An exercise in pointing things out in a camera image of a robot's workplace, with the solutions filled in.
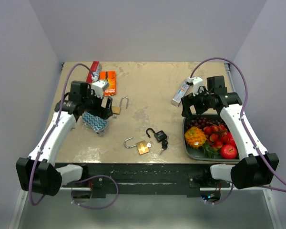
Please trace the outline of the black padlock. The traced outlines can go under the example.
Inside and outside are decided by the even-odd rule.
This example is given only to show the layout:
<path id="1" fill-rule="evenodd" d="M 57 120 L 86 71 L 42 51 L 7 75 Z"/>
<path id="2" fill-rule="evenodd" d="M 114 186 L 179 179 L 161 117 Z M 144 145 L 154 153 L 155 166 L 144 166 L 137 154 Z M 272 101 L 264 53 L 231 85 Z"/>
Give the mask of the black padlock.
<path id="1" fill-rule="evenodd" d="M 149 138 L 151 138 L 151 135 L 149 134 L 149 131 L 152 131 L 155 139 L 157 140 L 157 142 L 162 142 L 162 141 L 166 141 L 168 136 L 164 133 L 163 130 L 160 130 L 158 132 L 155 132 L 152 128 L 147 128 L 146 129 L 146 134 Z"/>

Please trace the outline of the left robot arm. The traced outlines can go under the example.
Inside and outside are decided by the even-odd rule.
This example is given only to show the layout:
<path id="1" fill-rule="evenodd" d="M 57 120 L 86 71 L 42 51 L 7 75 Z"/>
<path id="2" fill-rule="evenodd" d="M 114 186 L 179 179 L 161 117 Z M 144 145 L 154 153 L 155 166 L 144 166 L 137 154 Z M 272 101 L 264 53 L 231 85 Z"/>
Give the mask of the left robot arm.
<path id="1" fill-rule="evenodd" d="M 68 133 L 79 118 L 94 132 L 101 133 L 113 115 L 112 98 L 102 107 L 107 81 L 89 84 L 73 81 L 70 92 L 62 96 L 55 106 L 51 123 L 41 141 L 28 155 L 16 162 L 16 170 L 22 190 L 55 196 L 60 187 L 73 182 L 78 187 L 89 183 L 89 175 L 82 166 L 68 164 L 55 168 L 56 158 Z"/>

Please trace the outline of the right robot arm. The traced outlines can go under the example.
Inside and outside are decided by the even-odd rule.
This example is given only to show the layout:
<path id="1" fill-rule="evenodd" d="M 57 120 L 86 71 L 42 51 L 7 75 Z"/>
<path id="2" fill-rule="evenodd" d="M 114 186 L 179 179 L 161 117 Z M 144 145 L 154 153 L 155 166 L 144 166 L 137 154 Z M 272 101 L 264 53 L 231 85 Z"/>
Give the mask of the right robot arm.
<path id="1" fill-rule="evenodd" d="M 239 162 L 235 165 L 215 164 L 203 175 L 203 183 L 214 187 L 220 180 L 234 184 L 237 189 L 271 183 L 279 159 L 259 141 L 244 113 L 244 103 L 237 93 L 229 93 L 223 76 L 207 78 L 204 87 L 200 77 L 186 80 L 193 91 L 181 98 L 182 117 L 192 121 L 209 109 L 214 109 L 227 124 L 235 140 Z"/>

